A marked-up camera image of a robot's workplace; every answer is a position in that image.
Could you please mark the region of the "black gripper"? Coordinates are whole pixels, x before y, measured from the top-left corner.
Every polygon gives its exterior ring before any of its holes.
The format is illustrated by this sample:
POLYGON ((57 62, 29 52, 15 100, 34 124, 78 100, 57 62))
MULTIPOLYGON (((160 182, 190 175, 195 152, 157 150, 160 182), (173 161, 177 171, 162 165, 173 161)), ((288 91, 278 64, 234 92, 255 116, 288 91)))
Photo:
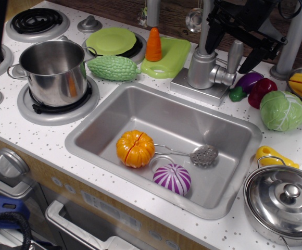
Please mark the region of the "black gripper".
POLYGON ((270 22, 269 16, 280 1, 246 1, 239 5, 228 1, 214 1, 214 8, 208 15, 209 31, 205 49, 211 54, 226 33, 253 48, 238 72, 249 73, 261 61, 268 59, 273 46, 287 43, 270 22))

